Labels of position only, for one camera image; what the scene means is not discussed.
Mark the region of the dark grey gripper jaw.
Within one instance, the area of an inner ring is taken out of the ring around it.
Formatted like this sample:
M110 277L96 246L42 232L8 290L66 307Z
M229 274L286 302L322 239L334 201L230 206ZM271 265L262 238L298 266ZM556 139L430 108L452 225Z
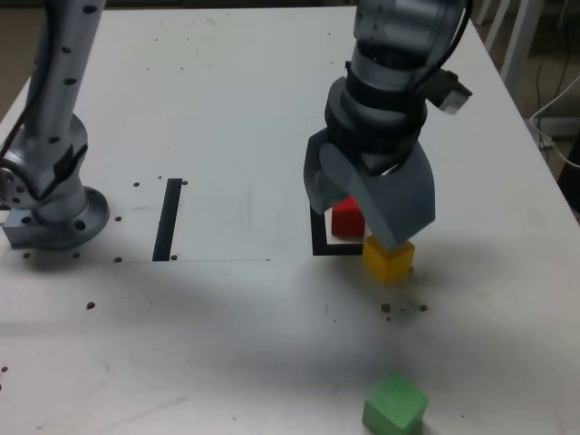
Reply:
M330 142L327 129L311 136L304 159L304 188L312 210L322 215L351 193L356 167Z

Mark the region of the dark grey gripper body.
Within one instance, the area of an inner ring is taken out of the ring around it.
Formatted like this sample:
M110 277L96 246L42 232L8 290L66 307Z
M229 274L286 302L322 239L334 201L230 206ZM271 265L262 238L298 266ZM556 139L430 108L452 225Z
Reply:
M407 150L396 150L382 154L363 152L362 166L369 175L381 176L383 173L404 163L408 156L409 152Z

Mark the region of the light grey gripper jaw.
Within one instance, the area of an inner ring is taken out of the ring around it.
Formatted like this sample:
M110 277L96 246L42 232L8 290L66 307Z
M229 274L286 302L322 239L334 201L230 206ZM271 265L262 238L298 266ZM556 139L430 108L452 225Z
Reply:
M397 248L435 219L434 178L419 143L408 158L386 174L355 166L333 144L320 147L316 212L324 213L351 196L384 248Z

